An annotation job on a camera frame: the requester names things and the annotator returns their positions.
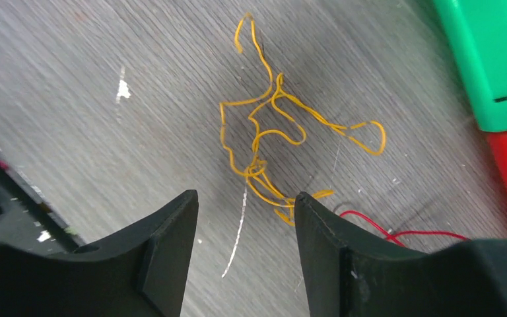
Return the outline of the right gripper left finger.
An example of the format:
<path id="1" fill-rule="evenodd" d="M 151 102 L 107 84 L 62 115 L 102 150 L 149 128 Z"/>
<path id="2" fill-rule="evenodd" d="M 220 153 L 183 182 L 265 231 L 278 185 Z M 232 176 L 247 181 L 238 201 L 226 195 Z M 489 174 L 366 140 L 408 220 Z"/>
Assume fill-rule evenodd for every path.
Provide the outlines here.
<path id="1" fill-rule="evenodd" d="M 41 256 L 0 243 L 0 316 L 179 316 L 198 194 L 74 252 Z"/>

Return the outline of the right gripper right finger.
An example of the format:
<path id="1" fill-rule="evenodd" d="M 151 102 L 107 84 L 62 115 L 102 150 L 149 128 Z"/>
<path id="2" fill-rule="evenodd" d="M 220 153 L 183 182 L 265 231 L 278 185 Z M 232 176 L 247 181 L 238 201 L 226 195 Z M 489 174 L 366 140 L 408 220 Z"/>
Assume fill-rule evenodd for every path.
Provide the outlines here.
<path id="1" fill-rule="evenodd" d="M 294 216 L 311 316 L 507 316 L 507 239 L 426 254 L 365 231 L 305 192 Z"/>

